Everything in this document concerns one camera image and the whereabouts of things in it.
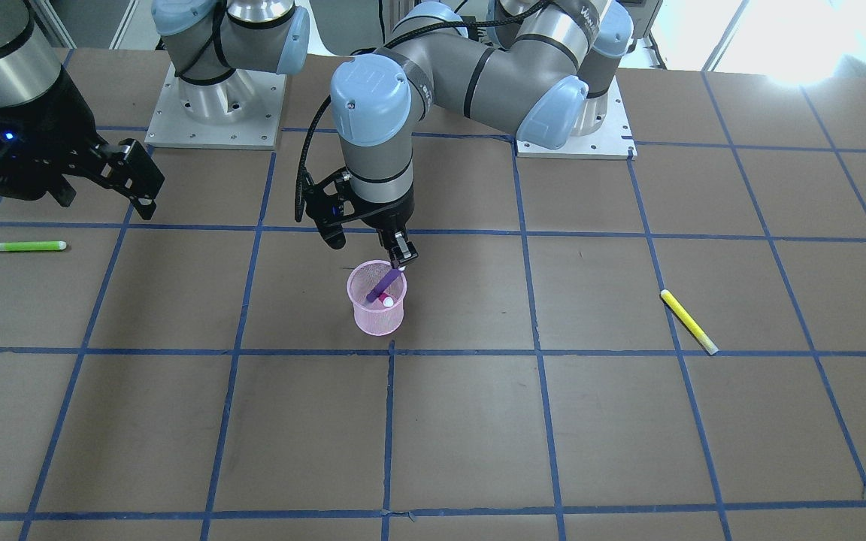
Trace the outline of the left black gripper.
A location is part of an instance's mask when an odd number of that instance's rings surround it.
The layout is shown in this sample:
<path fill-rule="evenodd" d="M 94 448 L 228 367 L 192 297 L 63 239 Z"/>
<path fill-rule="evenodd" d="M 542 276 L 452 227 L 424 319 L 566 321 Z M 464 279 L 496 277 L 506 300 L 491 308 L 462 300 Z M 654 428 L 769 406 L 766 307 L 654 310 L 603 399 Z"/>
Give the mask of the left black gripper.
<path fill-rule="evenodd" d="M 344 198 L 352 205 L 352 220 L 361 220 L 377 233 L 383 249 L 387 251 L 389 263 L 394 268 L 405 268 L 418 258 L 419 253 L 408 239 L 407 222 L 413 215 L 413 187 L 395 200 L 374 203 L 360 198 L 351 187 L 344 189 Z"/>

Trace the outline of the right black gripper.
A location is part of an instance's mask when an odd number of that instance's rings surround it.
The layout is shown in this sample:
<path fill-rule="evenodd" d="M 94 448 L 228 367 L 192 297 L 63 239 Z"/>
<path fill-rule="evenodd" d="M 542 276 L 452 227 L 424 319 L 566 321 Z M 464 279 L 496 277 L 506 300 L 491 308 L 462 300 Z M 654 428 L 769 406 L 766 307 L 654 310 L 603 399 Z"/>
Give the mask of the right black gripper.
<path fill-rule="evenodd" d="M 38 200 L 50 194 L 68 208 L 76 189 L 68 175 L 89 178 L 138 204 L 151 220 L 164 174 L 140 141 L 110 144 L 97 132 L 94 116 L 68 72 L 44 95 L 13 107 L 0 107 L 0 196 Z"/>

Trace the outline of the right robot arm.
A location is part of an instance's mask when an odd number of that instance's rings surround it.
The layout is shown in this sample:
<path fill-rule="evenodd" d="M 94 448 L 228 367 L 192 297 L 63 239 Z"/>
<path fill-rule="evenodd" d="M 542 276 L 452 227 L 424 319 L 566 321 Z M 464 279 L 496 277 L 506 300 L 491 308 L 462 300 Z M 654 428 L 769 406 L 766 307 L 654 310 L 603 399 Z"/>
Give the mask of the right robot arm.
<path fill-rule="evenodd" d="M 308 51 L 310 17 L 292 1 L 155 1 L 181 102 L 203 123 L 241 119 L 255 92 L 245 72 L 295 74 Z M 0 196 L 68 207 L 85 177 L 155 213 L 164 175 L 134 138 L 108 143 L 24 1 L 0 1 Z"/>

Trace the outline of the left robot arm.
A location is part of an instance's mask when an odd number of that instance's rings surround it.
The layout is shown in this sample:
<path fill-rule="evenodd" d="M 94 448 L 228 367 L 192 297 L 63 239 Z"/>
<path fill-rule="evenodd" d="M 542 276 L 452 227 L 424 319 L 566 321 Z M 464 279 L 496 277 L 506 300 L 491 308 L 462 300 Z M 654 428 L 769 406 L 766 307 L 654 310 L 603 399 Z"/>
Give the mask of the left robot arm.
<path fill-rule="evenodd" d="M 560 150 L 601 127 L 616 69 L 634 33 L 613 1 L 492 1 L 495 46 L 471 40 L 447 5 L 429 1 L 395 25 L 391 41 L 344 62 L 323 112 L 333 117 L 344 165 L 323 181 L 298 175 L 298 213 L 331 249 L 344 223 L 378 233 L 394 267 L 418 257 L 413 130 L 443 107 L 524 144 Z"/>

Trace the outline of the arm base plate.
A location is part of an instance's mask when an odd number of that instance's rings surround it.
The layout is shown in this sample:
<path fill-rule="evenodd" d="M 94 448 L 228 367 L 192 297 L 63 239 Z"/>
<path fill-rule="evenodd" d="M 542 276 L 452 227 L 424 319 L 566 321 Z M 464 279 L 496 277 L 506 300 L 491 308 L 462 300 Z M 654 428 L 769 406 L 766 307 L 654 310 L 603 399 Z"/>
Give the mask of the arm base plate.
<path fill-rule="evenodd" d="M 172 66 L 153 109 L 145 143 L 186 150 L 274 151 L 286 75 L 235 71 L 212 86 L 175 77 Z"/>
<path fill-rule="evenodd" d="M 626 160 L 638 156 L 616 77 L 605 95 L 585 101 L 574 132 L 559 150 L 516 142 L 520 156 L 544 159 Z"/>

